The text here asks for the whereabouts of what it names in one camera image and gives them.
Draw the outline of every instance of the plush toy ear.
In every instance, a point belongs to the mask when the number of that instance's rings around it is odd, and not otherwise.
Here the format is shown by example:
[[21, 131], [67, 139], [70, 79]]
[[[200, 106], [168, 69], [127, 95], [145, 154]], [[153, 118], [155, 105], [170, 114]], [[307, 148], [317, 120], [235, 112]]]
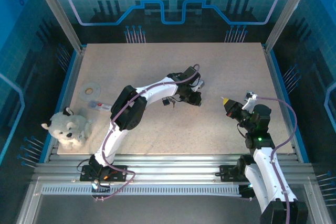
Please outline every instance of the plush toy ear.
[[67, 115], [67, 116], [73, 115], [73, 111], [69, 107], [65, 107], [63, 109], [63, 115]]
[[75, 129], [76, 128], [76, 124], [74, 122], [68, 122], [67, 123], [67, 129], [70, 129], [70, 128]]
[[46, 130], [49, 129], [49, 126], [48, 126], [48, 124], [46, 124], [46, 123], [41, 124], [41, 126], [42, 126], [42, 128], [44, 128], [44, 129], [46, 129]]
[[42, 128], [44, 128], [44, 129], [48, 130], [48, 129], [49, 129], [49, 127], [51, 126], [51, 120], [49, 120], [49, 122], [48, 122], [48, 123], [43, 123], [43, 124], [41, 124], [41, 126], [42, 126]]

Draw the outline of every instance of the yellow object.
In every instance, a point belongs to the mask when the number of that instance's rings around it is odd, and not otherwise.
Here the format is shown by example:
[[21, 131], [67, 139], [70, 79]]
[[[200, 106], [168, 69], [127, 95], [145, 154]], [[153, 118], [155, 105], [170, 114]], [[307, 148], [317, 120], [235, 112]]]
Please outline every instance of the yellow object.
[[223, 106], [225, 105], [225, 103], [228, 102], [228, 100], [229, 100], [229, 98], [224, 98], [224, 99], [223, 99]]

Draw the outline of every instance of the enclosure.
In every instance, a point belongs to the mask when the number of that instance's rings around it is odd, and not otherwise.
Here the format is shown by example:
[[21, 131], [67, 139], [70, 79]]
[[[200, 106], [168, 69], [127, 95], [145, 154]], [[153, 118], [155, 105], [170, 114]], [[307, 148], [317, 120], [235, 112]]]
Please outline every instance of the enclosure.
[[[223, 97], [245, 103], [247, 91], [293, 107], [298, 128], [277, 151], [279, 164], [308, 206], [307, 223], [335, 222], [336, 0], [0, 3], [1, 223], [259, 223], [258, 202], [238, 199], [249, 182], [215, 176], [249, 153], [223, 108]], [[95, 203], [77, 168], [98, 151], [111, 112], [89, 102], [112, 106], [127, 85], [195, 64], [202, 105], [146, 108], [114, 162], [136, 172], [133, 183]], [[258, 103], [272, 109], [277, 146], [295, 118], [282, 103]], [[93, 123], [79, 150], [41, 127], [66, 106]]]

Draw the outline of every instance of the aluminum frame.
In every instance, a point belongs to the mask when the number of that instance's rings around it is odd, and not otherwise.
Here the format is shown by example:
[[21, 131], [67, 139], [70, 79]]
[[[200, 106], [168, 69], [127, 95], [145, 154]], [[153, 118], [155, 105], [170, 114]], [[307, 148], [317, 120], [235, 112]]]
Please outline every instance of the aluminum frame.
[[316, 224], [332, 224], [327, 207], [320, 190], [319, 185], [315, 183], [308, 183], [304, 185], [307, 200], [310, 205], [308, 208], [310, 210], [310, 215], [315, 220]]
[[[73, 56], [73, 57], [75, 57], [73, 67], [71, 68], [71, 71], [70, 71], [69, 80], [68, 80], [68, 83], [66, 84], [64, 97], [61, 101], [60, 108], [64, 108], [65, 104], [70, 104], [71, 103], [72, 95], [73, 95], [73, 92], [74, 92], [75, 87], [76, 87], [78, 74], [79, 74], [80, 67], [81, 67], [83, 57], [84, 57], [84, 54], [85, 54], [85, 49], [86, 49], [86, 47], [83, 47], [82, 51], [80, 53], [76, 53]], [[44, 155], [44, 152], [43, 152], [43, 155], [41, 157], [41, 159], [42, 159], [41, 162], [43, 162], [43, 163], [46, 163], [46, 162], [49, 161], [49, 156], [51, 154], [51, 151], [53, 150], [52, 148], [55, 145], [57, 145], [57, 140], [54, 137], [51, 136], [50, 142], [48, 144], [49, 145], [47, 146], [45, 156], [43, 156]]]
[[77, 53], [80, 53], [82, 51], [82, 44], [75, 30], [73, 29], [66, 13], [64, 12], [60, 2], [58, 0], [46, 0], [46, 2], [53, 12], [54, 16], [56, 17], [65, 35], [69, 39], [72, 47]]
[[[269, 69], [269, 72], [270, 72], [270, 75], [271, 75], [271, 78], [272, 78], [272, 81], [273, 81], [273, 85], [274, 85], [277, 97], [279, 99], [285, 101], [286, 100], [285, 95], [282, 91], [280, 80], [279, 80], [279, 77], [277, 76], [277, 72], [276, 72], [276, 66], [275, 66], [275, 63], [273, 62], [271, 53], [266, 52], [266, 50], [264, 50], [264, 54], [265, 54], [266, 62], [267, 62], [267, 65], [268, 65], [268, 69]], [[285, 107], [283, 104], [280, 104], [280, 109], [281, 109], [282, 116], [283, 116], [283, 119], [284, 119], [286, 127], [287, 127], [288, 135], [290, 135], [293, 132], [293, 125], [291, 123], [289, 111], [288, 111], [287, 107]], [[296, 135], [294, 135], [293, 139], [291, 140], [291, 144], [293, 145], [293, 147], [295, 149], [295, 153], [298, 156], [298, 160], [301, 163], [304, 163], [305, 158], [303, 157], [302, 153], [304, 153], [305, 156], [306, 156], [306, 150], [302, 150], [302, 148], [300, 147], [300, 145], [298, 143]]]
[[[52, 154], [49, 163], [38, 164], [32, 177], [25, 201], [23, 203], [18, 222], [20, 224], [34, 223], [34, 217], [38, 212], [41, 195], [91, 195], [86, 192], [74, 192], [71, 187], [90, 187], [89, 182], [80, 182], [80, 173], [76, 170], [82, 158], [89, 155], [63, 155]], [[235, 165], [240, 154], [233, 155], [117, 155], [114, 164], [128, 165], [128, 169], [137, 172], [132, 187], [145, 188], [197, 188], [198, 195], [222, 195], [237, 197], [234, 188], [237, 185], [247, 183], [222, 183], [215, 172], [219, 171], [219, 165]], [[316, 178], [311, 164], [299, 163], [295, 154], [278, 155], [279, 163], [287, 182], [292, 186], [312, 185]], [[111, 183], [111, 187], [119, 187], [122, 183]], [[46, 187], [62, 187], [62, 191], [55, 193], [47, 191]], [[196, 191], [180, 192], [183, 195], [194, 195]], [[133, 195], [153, 195], [153, 189], [133, 192]]]
[[288, 0], [285, 4], [277, 22], [274, 25], [273, 30], [271, 31], [265, 45], [266, 45], [266, 53], [270, 53], [273, 49], [275, 43], [280, 37], [282, 31], [287, 25], [288, 20], [292, 16], [293, 12], [298, 7], [298, 4], [301, 0]]

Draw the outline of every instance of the beige work surface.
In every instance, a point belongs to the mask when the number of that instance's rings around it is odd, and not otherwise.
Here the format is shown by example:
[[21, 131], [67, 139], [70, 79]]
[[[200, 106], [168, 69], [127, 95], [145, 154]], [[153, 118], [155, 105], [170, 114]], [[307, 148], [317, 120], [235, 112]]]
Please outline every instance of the beige work surface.
[[[92, 154], [109, 127], [110, 112], [88, 108], [79, 90], [88, 82], [100, 84], [98, 101], [112, 105], [127, 85], [143, 87], [172, 72], [183, 72], [198, 63], [205, 81], [202, 105], [152, 103], [140, 124], [124, 138], [120, 154], [231, 154], [248, 153], [237, 122], [225, 115], [221, 97], [244, 102], [246, 91], [276, 97], [260, 43], [89, 44], [70, 108], [93, 120], [93, 134], [78, 152]], [[269, 132], [275, 145], [288, 138], [277, 102], [262, 101], [272, 109]], [[279, 153], [292, 153], [290, 144]]]

